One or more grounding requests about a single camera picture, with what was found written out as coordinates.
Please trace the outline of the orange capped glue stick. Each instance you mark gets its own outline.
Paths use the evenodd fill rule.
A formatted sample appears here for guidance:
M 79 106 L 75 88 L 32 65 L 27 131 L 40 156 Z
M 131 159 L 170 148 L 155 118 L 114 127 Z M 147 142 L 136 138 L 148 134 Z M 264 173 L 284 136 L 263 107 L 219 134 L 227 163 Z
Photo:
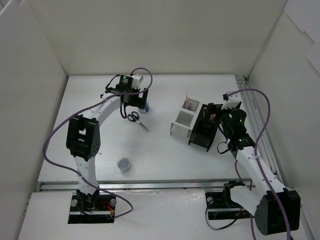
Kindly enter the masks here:
M 215 118 L 216 118 L 216 114 L 212 114 L 212 115 L 210 116 L 210 120 L 211 120 L 211 121 L 213 121 Z

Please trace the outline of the black handled scissors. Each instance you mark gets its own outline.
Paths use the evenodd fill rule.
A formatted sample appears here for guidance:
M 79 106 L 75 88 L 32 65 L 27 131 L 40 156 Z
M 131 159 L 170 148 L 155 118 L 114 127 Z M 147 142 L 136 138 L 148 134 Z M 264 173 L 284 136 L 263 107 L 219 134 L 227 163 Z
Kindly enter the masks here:
M 127 115 L 127 119 L 130 122 L 137 123 L 142 129 L 144 129 L 146 132 L 149 130 L 146 128 L 146 126 L 140 121 L 140 116 L 136 111 L 132 111 L 130 114 Z

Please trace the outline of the blue lidded jar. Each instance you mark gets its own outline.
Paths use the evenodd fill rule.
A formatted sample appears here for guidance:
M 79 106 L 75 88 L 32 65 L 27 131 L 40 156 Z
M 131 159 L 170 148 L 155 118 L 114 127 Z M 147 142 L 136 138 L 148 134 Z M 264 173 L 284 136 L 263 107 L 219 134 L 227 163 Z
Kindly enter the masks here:
M 148 113 L 150 110 L 150 104 L 149 104 L 149 100 L 147 99 L 145 101 L 145 106 L 144 108 L 138 108 L 138 111 L 141 113 L 141 114 L 146 114 Z

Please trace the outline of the small clear glitter jar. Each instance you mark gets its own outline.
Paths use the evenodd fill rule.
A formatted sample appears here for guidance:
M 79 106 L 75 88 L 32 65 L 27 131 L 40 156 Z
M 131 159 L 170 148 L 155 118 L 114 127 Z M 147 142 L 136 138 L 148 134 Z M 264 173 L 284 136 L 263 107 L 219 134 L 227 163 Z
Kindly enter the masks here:
M 131 162 L 127 157 L 123 157 L 117 161 L 117 167 L 122 173 L 127 173 L 131 170 Z

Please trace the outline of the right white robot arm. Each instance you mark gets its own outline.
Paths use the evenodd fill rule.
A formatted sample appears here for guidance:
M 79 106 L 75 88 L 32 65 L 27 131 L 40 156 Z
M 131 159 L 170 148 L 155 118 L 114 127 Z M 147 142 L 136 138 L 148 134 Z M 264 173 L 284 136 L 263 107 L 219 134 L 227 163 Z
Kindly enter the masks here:
M 301 198 L 296 190 L 280 182 L 262 160 L 245 127 L 246 112 L 238 106 L 224 109 L 222 104 L 210 103 L 203 116 L 221 128 L 228 151 L 244 167 L 258 191 L 254 194 L 243 183 L 230 181 L 224 185 L 222 202 L 227 206 L 239 204 L 253 215 L 262 235 L 286 232 L 290 239 L 291 232 L 300 227 Z

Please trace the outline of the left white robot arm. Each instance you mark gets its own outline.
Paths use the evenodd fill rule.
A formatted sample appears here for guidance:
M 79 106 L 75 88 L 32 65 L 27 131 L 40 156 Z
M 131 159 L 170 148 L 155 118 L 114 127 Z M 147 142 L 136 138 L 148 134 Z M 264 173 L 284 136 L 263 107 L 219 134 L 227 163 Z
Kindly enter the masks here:
M 115 87 L 108 84 L 105 93 L 100 96 L 102 104 L 69 120 L 66 147 L 74 157 L 80 173 L 76 194 L 89 210 L 96 209 L 100 204 L 95 167 L 95 157 L 101 147 L 100 127 L 111 113 L 119 109 L 123 119 L 145 128 L 136 111 L 129 114 L 126 112 L 127 106 L 141 109 L 147 106 L 148 90 L 145 89 L 141 97 L 138 95 L 142 81 L 143 76 L 140 74 L 119 75 L 118 84 Z

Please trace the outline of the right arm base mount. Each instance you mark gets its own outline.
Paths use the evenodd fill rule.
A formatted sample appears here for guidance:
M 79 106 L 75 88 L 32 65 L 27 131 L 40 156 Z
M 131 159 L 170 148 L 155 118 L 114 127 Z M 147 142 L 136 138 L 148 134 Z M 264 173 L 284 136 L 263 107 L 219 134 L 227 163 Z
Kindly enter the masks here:
M 204 215 L 205 222 L 210 229 L 214 231 L 224 230 L 234 225 L 238 220 L 245 218 L 250 218 L 250 227 L 254 229 L 254 217 L 238 203 L 231 200 L 231 188 L 239 186 L 245 187 L 246 185 L 242 180 L 231 180 L 223 185 L 222 191 L 205 193 L 206 208 Z M 214 227 L 209 223 L 209 221 L 217 220 L 231 220 L 231 222 L 220 227 Z

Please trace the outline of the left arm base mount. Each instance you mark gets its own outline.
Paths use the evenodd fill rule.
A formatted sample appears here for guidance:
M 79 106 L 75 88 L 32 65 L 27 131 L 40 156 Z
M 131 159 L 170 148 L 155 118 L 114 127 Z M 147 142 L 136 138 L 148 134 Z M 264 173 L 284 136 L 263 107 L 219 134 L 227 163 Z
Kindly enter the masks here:
M 93 195 L 85 195 L 77 190 L 70 201 L 68 224 L 114 223 L 116 203 L 114 195 L 97 190 Z

